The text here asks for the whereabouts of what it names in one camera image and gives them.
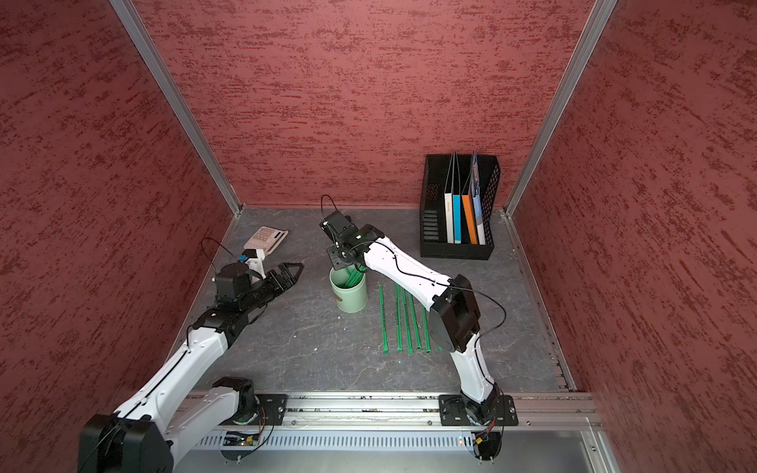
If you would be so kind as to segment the pale green storage cup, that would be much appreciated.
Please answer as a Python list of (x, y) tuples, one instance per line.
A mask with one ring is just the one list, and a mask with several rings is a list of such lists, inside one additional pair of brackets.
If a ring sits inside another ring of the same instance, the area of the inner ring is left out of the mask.
[(358, 313), (368, 305), (366, 275), (364, 275), (362, 282), (358, 286), (352, 289), (343, 288), (343, 284), (348, 279), (348, 270), (353, 267), (354, 266), (340, 269), (338, 271), (331, 269), (329, 271), (329, 283), (336, 299), (337, 307), (343, 311), (343, 313)]

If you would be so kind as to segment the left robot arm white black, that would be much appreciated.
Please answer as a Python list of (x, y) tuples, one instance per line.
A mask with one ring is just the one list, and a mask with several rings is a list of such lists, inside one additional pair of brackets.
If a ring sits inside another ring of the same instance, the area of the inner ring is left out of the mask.
[(171, 472), (216, 427), (229, 422), (268, 433), (282, 423), (287, 398), (258, 396), (245, 378), (225, 376), (189, 410), (195, 384), (276, 298), (293, 288), (304, 266), (282, 263), (266, 274), (244, 262), (215, 277), (216, 303), (185, 333), (181, 348), (110, 415), (96, 415), (79, 438), (80, 472)]

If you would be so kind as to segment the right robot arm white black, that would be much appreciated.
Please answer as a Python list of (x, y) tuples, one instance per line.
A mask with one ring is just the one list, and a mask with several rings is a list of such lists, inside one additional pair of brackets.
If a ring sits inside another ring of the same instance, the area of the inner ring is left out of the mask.
[(335, 269), (359, 265), (374, 270), (425, 307), (430, 337), (455, 364), (469, 422), (487, 426), (495, 421), (500, 389), (482, 353), (481, 312), (468, 279), (425, 266), (375, 227), (359, 229), (339, 213), (323, 220), (321, 228), (331, 240), (327, 254)]

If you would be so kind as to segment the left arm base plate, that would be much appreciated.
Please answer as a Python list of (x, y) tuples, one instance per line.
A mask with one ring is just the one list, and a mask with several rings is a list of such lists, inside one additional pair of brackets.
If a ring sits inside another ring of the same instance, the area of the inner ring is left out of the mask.
[(287, 413), (287, 403), (289, 396), (287, 394), (256, 394), (258, 406), (262, 409), (262, 417), (265, 419), (266, 427), (279, 427), (284, 422)]

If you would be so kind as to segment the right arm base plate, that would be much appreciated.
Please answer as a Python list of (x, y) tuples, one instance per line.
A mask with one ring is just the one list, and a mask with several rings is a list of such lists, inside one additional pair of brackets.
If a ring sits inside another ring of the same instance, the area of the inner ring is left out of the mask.
[(494, 393), (482, 404), (473, 402), (462, 394), (439, 396), (439, 412), (443, 426), (495, 426), (516, 427), (518, 414), (514, 398)]

